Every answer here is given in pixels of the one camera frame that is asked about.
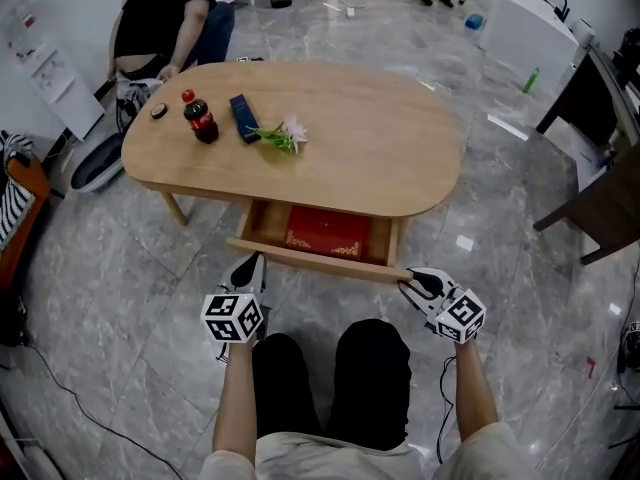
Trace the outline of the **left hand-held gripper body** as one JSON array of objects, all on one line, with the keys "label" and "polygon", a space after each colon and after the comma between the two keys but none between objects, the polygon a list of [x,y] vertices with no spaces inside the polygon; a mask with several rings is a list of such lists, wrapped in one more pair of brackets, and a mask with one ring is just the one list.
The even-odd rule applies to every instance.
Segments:
[{"label": "left hand-held gripper body", "polygon": [[248,343],[267,326],[270,309],[251,293],[207,295],[200,320],[214,341]]}]

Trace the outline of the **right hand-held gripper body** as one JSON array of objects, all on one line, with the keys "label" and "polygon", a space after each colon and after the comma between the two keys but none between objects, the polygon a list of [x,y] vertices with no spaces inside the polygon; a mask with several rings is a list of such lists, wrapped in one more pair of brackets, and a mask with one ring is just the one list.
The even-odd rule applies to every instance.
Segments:
[{"label": "right hand-held gripper body", "polygon": [[427,326],[436,335],[462,345],[474,338],[486,320],[486,306],[471,290],[455,287]]}]

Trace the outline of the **wooden drawer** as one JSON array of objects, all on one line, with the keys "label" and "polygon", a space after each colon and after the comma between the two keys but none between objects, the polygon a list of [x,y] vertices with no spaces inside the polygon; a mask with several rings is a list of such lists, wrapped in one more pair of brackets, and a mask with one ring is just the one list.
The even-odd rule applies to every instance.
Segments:
[{"label": "wooden drawer", "polygon": [[227,243],[244,254],[258,251],[267,259],[290,267],[336,276],[390,284],[412,279],[408,270],[396,266],[404,219],[374,217],[364,253],[354,261],[287,248],[284,239],[290,210],[289,203],[247,200],[242,204],[236,233]]}]

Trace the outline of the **person's right forearm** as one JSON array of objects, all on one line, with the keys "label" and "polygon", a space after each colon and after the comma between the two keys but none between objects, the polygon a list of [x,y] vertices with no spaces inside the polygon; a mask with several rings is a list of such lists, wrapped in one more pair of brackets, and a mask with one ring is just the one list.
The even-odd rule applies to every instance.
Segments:
[{"label": "person's right forearm", "polygon": [[499,422],[478,350],[473,339],[456,345],[456,419],[460,439],[469,439],[482,428]]}]

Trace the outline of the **person's left forearm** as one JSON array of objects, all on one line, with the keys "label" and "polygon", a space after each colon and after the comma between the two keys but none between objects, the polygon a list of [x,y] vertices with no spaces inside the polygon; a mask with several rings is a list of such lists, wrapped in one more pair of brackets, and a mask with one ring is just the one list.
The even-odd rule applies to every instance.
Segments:
[{"label": "person's left forearm", "polygon": [[254,341],[232,343],[212,438],[212,450],[238,454],[255,465],[257,416],[253,379]]}]

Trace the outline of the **wooden coffee table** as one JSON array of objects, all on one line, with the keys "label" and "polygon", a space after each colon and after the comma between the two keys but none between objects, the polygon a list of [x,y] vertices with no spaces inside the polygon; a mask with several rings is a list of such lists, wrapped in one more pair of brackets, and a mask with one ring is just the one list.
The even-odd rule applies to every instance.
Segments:
[{"label": "wooden coffee table", "polygon": [[[184,118],[183,91],[204,100],[219,137],[200,142]],[[307,129],[298,154],[241,139],[230,99],[243,94],[259,128],[294,114]],[[150,116],[168,106],[158,120]],[[192,68],[147,101],[122,147],[127,174],[159,192],[239,202],[279,201],[372,219],[430,210],[460,170],[451,111],[418,81],[356,65],[225,62]]]}]

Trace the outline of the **red book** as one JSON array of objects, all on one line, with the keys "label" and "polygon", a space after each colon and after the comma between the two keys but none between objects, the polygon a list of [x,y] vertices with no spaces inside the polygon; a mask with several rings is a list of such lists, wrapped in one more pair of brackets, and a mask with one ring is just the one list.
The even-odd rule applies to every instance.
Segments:
[{"label": "red book", "polygon": [[359,261],[371,218],[306,206],[293,206],[284,243],[299,251]]}]

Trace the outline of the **person's black trousers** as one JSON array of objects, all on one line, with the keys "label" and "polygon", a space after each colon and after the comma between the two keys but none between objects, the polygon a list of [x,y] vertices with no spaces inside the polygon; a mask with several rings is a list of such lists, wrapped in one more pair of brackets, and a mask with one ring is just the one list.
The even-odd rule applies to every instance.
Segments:
[{"label": "person's black trousers", "polygon": [[410,350],[396,328],[379,319],[351,324],[335,354],[334,398],[322,426],[303,352],[275,333],[253,348],[257,436],[289,432],[389,451],[407,436]]}]

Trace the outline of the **pink flower green stem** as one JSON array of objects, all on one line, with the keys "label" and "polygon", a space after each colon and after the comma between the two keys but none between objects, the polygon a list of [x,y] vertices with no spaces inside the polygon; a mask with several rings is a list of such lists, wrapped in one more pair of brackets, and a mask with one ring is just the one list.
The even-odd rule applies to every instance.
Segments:
[{"label": "pink flower green stem", "polygon": [[286,153],[298,154],[300,145],[308,141],[307,129],[298,122],[294,114],[286,116],[276,128],[250,127],[249,130],[260,140],[265,140]]}]

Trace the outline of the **dark blue box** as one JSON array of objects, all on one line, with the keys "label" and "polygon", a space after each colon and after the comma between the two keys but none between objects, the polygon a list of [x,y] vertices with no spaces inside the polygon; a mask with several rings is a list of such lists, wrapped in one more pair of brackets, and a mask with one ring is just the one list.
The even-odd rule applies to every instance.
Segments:
[{"label": "dark blue box", "polygon": [[257,142],[259,125],[245,96],[240,94],[231,98],[230,105],[241,139],[247,145]]}]

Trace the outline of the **cola bottle red cap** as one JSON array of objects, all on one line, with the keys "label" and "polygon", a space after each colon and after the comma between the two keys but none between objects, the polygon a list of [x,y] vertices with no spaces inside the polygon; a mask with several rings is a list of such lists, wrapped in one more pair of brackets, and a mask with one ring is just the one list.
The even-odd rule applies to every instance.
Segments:
[{"label": "cola bottle red cap", "polygon": [[185,104],[183,115],[196,138],[205,144],[211,144],[219,137],[218,125],[211,114],[207,103],[197,98],[191,89],[181,94]]}]

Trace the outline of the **person's beige shirt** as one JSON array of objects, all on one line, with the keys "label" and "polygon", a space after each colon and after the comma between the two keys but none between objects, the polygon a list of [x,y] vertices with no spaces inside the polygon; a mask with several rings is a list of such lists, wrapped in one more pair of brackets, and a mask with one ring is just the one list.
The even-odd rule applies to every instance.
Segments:
[{"label": "person's beige shirt", "polygon": [[[426,480],[406,443],[379,451],[335,439],[280,432],[257,440],[256,459],[215,451],[198,480]],[[489,424],[460,444],[432,480],[540,480],[510,427]]]}]

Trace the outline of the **dark brown side table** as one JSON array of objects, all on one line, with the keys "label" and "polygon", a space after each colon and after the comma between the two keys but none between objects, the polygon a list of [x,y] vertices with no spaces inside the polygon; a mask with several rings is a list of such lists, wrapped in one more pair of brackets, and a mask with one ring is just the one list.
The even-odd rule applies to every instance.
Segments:
[{"label": "dark brown side table", "polygon": [[604,53],[589,49],[535,128],[544,134],[560,118],[601,151],[615,133],[624,140],[594,180],[533,224],[542,232],[566,220],[595,241],[598,248],[581,258],[584,266],[640,241],[640,106],[632,104],[620,74]]}]

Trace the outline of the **black white shell backpack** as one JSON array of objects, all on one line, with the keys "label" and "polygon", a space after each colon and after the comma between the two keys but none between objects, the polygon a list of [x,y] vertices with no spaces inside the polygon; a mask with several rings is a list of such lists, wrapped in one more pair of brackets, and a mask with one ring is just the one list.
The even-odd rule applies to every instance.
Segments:
[{"label": "black white shell backpack", "polygon": [[117,131],[104,138],[79,163],[71,177],[71,188],[79,193],[94,192],[122,169],[124,137],[151,95],[163,84],[156,78],[131,80],[116,75],[115,123]]}]

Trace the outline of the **orange sofa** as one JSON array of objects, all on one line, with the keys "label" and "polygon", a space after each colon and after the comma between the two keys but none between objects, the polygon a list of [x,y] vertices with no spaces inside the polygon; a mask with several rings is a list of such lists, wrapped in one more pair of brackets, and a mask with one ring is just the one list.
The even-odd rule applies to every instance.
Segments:
[{"label": "orange sofa", "polygon": [[14,285],[16,273],[25,262],[25,250],[30,235],[51,195],[50,183],[42,163],[34,153],[34,147],[33,158],[29,165],[26,165],[25,160],[18,158],[12,158],[5,165],[3,155],[0,153],[0,197],[4,193],[8,181],[15,181],[32,192],[35,196],[35,203],[18,227],[7,248],[0,255],[0,293],[8,292]]}]

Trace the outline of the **striped seat cushion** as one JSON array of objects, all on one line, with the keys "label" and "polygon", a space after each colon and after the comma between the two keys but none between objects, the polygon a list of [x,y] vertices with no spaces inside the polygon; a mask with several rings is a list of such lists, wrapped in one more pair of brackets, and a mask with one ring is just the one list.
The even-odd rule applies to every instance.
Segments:
[{"label": "striped seat cushion", "polygon": [[35,203],[32,192],[15,181],[8,181],[0,197],[0,255],[16,234]]}]

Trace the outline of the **white water dispenser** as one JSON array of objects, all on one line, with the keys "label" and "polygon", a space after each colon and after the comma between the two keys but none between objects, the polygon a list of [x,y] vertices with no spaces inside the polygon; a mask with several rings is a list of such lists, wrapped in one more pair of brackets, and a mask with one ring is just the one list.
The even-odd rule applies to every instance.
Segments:
[{"label": "white water dispenser", "polygon": [[6,44],[19,77],[27,82],[50,113],[83,141],[105,111],[66,52],[35,30],[36,15],[20,0],[0,20]]}]

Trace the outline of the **striped pillow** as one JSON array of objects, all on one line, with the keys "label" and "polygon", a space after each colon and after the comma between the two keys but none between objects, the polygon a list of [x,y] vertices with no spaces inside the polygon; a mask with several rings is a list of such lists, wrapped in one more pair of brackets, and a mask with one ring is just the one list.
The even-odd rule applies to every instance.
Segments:
[{"label": "striped pillow", "polygon": [[26,135],[0,130],[0,153],[3,155],[5,165],[12,158],[25,160],[26,165],[29,165],[33,158],[33,147],[32,140]]}]

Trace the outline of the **white block counter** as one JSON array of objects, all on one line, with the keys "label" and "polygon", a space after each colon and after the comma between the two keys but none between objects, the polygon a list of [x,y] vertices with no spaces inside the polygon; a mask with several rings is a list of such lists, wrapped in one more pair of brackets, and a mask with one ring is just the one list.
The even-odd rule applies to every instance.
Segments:
[{"label": "white block counter", "polygon": [[538,70],[537,82],[550,92],[579,48],[544,0],[492,0],[479,45],[523,80]]}]

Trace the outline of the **white paper roll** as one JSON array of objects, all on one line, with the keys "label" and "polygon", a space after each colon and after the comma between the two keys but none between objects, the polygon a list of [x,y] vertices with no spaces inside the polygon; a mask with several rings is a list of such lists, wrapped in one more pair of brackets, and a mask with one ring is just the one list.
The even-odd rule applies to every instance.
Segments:
[{"label": "white paper roll", "polygon": [[587,49],[594,40],[594,29],[582,18],[575,20],[572,23],[570,30],[582,49]]}]

